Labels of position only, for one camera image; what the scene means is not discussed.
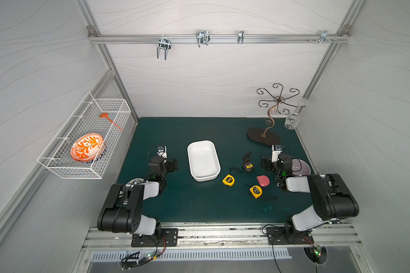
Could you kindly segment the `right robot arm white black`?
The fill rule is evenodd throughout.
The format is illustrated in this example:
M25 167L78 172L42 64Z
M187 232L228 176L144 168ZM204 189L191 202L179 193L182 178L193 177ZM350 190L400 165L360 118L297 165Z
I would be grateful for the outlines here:
M278 231L287 241L300 242L314 228L359 215L359 205L339 174L297 176L292 171L293 159L287 154L262 157L261 167L274 173L283 191L311 196L312 204L291 216Z

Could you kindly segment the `pink tape measure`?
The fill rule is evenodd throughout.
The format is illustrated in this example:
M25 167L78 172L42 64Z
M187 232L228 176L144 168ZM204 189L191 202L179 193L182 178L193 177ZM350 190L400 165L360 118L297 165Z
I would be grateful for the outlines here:
M270 179L266 175L257 176L257 182L261 187L267 187L270 185Z

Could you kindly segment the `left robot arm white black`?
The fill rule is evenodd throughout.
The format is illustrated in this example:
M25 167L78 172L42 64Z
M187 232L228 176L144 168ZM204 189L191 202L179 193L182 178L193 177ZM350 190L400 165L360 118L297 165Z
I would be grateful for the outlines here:
M160 240L161 223L143 214L144 201L162 195L167 186L166 176L178 170L176 159L155 156L149 161L148 176L139 182L113 184L97 218L102 232L130 233Z

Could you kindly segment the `purple black round tape measure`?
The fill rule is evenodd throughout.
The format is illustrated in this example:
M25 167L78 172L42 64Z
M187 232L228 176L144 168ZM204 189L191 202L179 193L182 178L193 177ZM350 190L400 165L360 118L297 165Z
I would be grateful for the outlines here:
M255 166L254 164L251 162L251 152L248 152L247 154L245 154L245 156L243 157L243 170L246 173L253 173L253 171L255 170Z

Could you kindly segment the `yellow tape measure black label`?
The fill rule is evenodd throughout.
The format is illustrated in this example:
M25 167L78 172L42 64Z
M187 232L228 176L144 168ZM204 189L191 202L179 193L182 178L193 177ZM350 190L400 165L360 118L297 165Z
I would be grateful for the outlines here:
M228 187L232 187L235 184L234 174L241 174L242 170L238 167L230 167L229 174L225 176L222 183Z

